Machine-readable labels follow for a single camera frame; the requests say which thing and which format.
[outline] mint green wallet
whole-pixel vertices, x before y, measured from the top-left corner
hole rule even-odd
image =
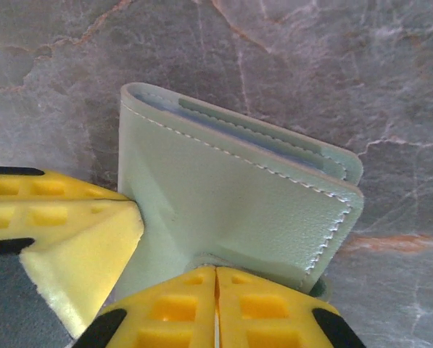
[[[121,89],[119,156],[145,232],[118,299],[219,262],[308,293],[363,209],[353,153],[145,83]]]

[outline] wallet flap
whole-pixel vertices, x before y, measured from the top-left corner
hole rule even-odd
[[[274,146],[279,148],[287,148],[297,156],[307,157],[312,161],[314,159],[317,161],[319,158],[322,160],[319,162],[323,164],[322,169],[335,178],[357,185],[363,174],[360,159],[348,150],[187,96],[182,96],[178,103],[184,109],[233,125],[240,132],[246,131],[246,133],[263,138],[265,141],[271,141]],[[331,167],[340,168],[340,175],[328,170],[328,164]]]
[[[122,89],[119,190],[138,202],[146,231],[117,295],[176,276],[202,253],[309,292],[360,215],[360,191],[325,170],[334,169],[321,157],[329,146],[300,136],[308,150],[288,152],[266,138],[278,131],[271,126],[193,115],[184,99],[191,100],[139,83]],[[344,175],[351,172],[360,176],[359,169]]]

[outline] marble countertop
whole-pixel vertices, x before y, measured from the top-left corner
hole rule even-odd
[[[133,81],[359,154],[331,302],[368,347],[433,347],[433,1],[0,0],[0,165],[114,188]]]

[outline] foam pad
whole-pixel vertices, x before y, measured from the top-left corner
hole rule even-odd
[[[63,348],[71,341],[20,263],[19,253],[33,242],[0,241],[0,348]]]

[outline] black rubber grip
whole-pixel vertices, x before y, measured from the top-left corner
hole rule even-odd
[[[73,348],[106,348],[126,315],[126,310],[122,308],[100,315],[84,331]]]
[[[26,247],[34,243],[32,238],[4,239],[0,241],[0,255],[21,253]]]
[[[43,170],[30,167],[0,167],[0,175],[27,175],[41,176],[44,175]]]
[[[340,315],[315,308],[313,315],[334,348],[366,348]]]

